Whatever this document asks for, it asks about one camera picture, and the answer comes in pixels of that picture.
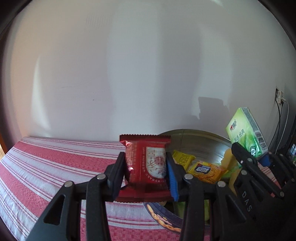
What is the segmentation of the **large yellow cracker packet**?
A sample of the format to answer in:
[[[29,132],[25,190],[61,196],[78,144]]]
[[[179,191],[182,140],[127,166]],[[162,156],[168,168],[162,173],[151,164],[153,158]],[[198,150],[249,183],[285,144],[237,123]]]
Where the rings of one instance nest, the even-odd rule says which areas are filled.
[[[218,182],[221,179],[221,177],[227,172],[227,169],[219,165],[207,163],[204,161],[197,161],[187,171],[187,173],[192,174],[200,181],[210,184],[215,184],[216,182]]]

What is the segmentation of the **green tissue pack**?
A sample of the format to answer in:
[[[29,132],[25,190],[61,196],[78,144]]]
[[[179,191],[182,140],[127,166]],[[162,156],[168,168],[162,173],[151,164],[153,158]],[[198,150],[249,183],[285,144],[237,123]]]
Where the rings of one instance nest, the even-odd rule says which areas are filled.
[[[232,144],[241,144],[257,159],[268,152],[266,141],[248,107],[237,109],[226,132]]]

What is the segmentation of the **red snack packet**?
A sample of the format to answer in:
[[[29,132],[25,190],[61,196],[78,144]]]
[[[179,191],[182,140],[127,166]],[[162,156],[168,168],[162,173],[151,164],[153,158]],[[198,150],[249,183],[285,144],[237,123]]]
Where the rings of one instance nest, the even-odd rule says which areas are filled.
[[[117,202],[163,202],[171,200],[166,183],[166,135],[120,135],[125,146],[126,185],[121,188]]]

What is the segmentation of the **yellow sponge upper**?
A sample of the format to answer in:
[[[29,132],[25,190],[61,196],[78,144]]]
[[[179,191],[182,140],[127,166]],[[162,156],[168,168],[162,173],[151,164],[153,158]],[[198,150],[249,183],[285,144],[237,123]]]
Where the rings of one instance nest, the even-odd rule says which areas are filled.
[[[235,171],[239,168],[238,161],[232,154],[232,150],[229,148],[225,151],[223,159],[221,160],[221,167],[225,172]]]

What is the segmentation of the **red white striped cloth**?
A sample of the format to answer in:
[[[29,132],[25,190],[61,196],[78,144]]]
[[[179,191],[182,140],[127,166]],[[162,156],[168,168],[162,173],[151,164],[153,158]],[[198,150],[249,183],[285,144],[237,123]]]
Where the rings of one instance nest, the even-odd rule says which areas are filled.
[[[74,142],[24,137],[1,159],[1,219],[25,240],[66,181],[82,183],[105,171],[125,150],[120,142]],[[178,240],[141,203],[108,202],[112,240]]]

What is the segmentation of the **small yellow snack packet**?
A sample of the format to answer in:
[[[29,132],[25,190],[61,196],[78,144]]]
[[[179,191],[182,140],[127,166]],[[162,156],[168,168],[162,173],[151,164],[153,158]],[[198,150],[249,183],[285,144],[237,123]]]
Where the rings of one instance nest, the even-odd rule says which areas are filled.
[[[177,151],[177,150],[174,150],[173,151],[172,157],[173,157],[174,161],[177,164],[183,166],[183,168],[185,170],[187,170],[189,168],[189,166],[191,165],[192,161],[194,161],[195,158],[196,158],[193,155],[185,154],[185,153],[180,152],[180,151]]]

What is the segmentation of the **round metal cookie tin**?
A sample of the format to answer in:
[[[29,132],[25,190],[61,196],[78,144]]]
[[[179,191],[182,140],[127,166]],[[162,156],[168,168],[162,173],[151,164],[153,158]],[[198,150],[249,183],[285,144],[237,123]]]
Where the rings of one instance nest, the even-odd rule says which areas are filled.
[[[179,129],[162,134],[171,137],[171,143],[166,150],[171,153],[177,150],[195,156],[192,164],[196,161],[205,161],[219,165],[225,151],[231,148],[228,139],[206,131]],[[181,232],[185,202],[167,201],[164,205],[158,202],[145,202],[144,207],[158,225],[174,233]]]

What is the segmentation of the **wall power socket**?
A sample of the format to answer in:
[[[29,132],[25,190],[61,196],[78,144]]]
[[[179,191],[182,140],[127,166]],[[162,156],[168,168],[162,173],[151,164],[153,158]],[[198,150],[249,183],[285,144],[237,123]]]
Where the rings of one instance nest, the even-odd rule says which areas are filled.
[[[284,102],[283,92],[278,88],[275,89],[275,101],[278,105],[282,105]]]

